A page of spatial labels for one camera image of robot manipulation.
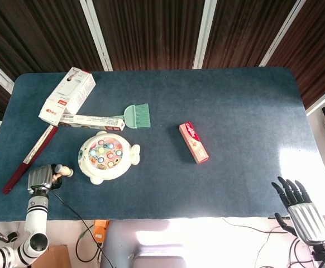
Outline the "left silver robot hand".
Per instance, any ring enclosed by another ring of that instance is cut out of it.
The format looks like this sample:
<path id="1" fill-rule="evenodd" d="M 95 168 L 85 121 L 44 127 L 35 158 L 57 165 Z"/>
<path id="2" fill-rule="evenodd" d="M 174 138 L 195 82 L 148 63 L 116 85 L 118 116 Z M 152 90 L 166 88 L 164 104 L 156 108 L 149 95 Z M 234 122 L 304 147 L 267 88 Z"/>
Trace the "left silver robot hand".
<path id="1" fill-rule="evenodd" d="M 62 170 L 62 164 L 50 164 L 31 170 L 28 174 L 28 192 L 33 194 L 35 190 L 39 189 L 60 188 L 62 185 L 62 178 L 59 177 L 59 172 Z"/>

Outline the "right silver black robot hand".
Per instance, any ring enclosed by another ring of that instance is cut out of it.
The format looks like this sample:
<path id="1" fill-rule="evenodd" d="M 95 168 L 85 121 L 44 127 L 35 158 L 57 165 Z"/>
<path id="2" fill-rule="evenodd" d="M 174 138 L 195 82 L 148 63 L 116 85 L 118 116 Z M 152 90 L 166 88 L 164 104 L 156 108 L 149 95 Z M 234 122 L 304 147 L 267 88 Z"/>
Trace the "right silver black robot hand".
<path id="1" fill-rule="evenodd" d="M 305 187 L 299 182 L 278 177 L 279 184 L 272 182 L 283 206 L 286 208 L 292 225 L 287 225 L 279 213 L 275 218 L 279 226 L 298 237 L 308 246 L 325 243 L 325 219 L 311 201 Z"/>

